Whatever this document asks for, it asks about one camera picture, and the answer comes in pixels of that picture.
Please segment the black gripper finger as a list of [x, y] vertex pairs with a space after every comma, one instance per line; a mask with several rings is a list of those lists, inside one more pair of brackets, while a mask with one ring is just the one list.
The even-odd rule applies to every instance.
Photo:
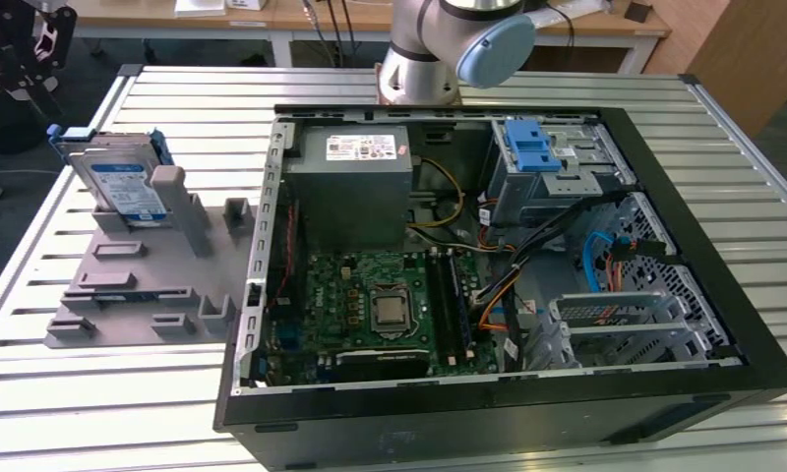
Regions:
[[62, 116], [62, 110], [51, 95], [45, 88], [29, 89], [30, 103], [38, 113], [47, 118], [58, 118]]

